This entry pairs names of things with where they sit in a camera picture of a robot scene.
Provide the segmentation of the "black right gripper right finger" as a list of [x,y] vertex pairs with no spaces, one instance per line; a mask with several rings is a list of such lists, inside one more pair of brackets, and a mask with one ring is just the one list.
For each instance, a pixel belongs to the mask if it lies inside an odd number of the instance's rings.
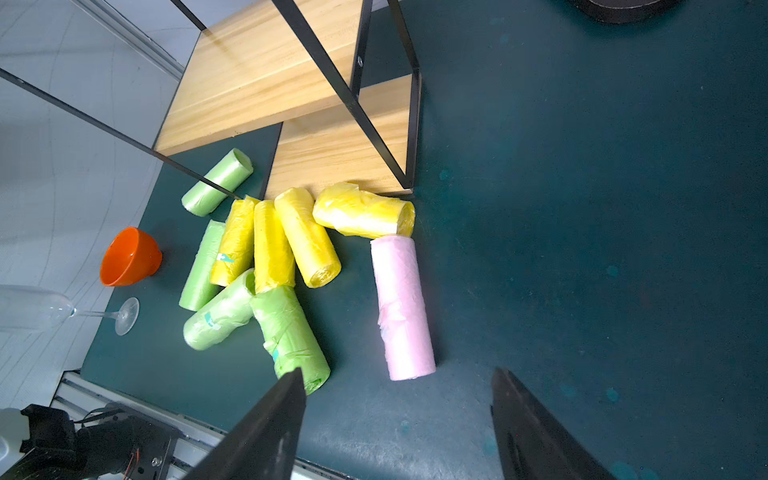
[[491,388],[491,415],[506,479],[613,477],[511,371],[497,368]]

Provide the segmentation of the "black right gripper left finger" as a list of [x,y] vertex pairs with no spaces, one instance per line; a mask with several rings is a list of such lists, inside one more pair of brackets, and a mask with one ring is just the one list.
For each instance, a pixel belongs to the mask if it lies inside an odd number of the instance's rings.
[[306,409],[302,370],[283,375],[185,477],[288,479]]

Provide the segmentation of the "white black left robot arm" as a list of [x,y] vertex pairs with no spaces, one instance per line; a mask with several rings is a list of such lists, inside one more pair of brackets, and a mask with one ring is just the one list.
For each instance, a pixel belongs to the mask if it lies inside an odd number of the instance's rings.
[[84,466],[67,412],[35,404],[1,410],[2,479],[84,479]]

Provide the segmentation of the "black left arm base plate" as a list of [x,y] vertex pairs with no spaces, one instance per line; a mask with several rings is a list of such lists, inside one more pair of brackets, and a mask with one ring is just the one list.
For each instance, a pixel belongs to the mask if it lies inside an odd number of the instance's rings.
[[125,405],[111,403],[75,422],[80,477],[166,477],[181,431]]

